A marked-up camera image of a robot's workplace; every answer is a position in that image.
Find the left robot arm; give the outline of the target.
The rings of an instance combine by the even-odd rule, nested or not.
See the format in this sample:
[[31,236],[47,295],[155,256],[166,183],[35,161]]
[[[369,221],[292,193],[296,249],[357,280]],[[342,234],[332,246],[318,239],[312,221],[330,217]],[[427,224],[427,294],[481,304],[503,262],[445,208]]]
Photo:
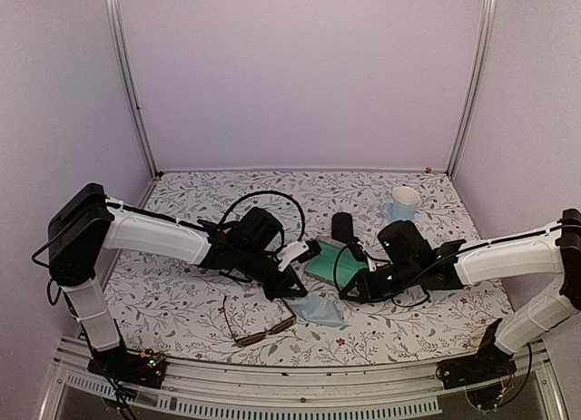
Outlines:
[[85,330],[101,365],[116,378],[135,369],[126,352],[94,266],[104,249],[127,249],[178,259],[187,264],[222,272],[238,271],[263,288],[267,299],[303,298],[307,290],[291,266],[305,254],[303,239],[272,250],[275,238],[285,237],[282,224],[268,211],[251,208],[240,220],[222,217],[217,222],[190,223],[139,209],[108,197],[103,186],[84,186],[49,222],[42,253],[51,280],[63,291],[74,318]]

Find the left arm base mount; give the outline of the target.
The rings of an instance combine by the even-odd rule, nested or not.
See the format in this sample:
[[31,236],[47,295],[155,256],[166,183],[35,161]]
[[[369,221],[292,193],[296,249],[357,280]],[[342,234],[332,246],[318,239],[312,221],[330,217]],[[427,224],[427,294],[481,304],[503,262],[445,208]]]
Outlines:
[[118,346],[103,352],[94,351],[87,370],[115,382],[160,389],[166,367],[163,352],[146,349],[131,353],[125,347]]

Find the grey glasses case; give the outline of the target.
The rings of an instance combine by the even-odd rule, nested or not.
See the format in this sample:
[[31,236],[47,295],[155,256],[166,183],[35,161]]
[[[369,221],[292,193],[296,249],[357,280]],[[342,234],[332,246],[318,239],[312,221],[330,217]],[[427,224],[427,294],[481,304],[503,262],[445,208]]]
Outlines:
[[338,263],[335,263],[342,244],[331,239],[316,240],[320,244],[321,253],[307,261],[304,268],[307,275],[331,285],[337,280],[339,287],[343,288],[360,269],[367,267],[366,263],[355,260],[348,249],[342,251]]

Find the black glasses case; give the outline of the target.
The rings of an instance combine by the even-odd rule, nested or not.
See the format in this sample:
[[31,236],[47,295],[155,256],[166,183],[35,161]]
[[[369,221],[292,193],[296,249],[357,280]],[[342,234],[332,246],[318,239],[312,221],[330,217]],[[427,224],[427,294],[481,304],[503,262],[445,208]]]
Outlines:
[[348,212],[337,212],[331,217],[331,238],[343,244],[353,241],[353,218]]

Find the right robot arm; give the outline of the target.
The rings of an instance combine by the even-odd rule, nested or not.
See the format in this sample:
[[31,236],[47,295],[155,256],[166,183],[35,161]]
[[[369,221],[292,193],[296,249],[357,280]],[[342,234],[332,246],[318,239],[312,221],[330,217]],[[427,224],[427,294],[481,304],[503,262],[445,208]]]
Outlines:
[[339,290],[341,299],[375,303],[407,288],[459,290],[491,279],[553,274],[554,280],[518,311],[490,325],[469,372],[488,380],[526,343],[580,311],[580,212],[564,210],[559,220],[536,230],[497,239],[452,240],[433,249],[410,220],[379,232],[389,263],[356,272]]

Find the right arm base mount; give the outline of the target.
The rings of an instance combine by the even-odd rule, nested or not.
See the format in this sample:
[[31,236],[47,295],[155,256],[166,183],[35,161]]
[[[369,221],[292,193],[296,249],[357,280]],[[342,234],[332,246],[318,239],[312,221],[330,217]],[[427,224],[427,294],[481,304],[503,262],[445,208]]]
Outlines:
[[438,378],[445,389],[471,386],[489,380],[507,378],[507,383],[469,390],[469,403],[480,411],[498,408],[504,401],[517,372],[512,354],[506,354],[493,341],[482,341],[475,354],[441,361],[436,367]]

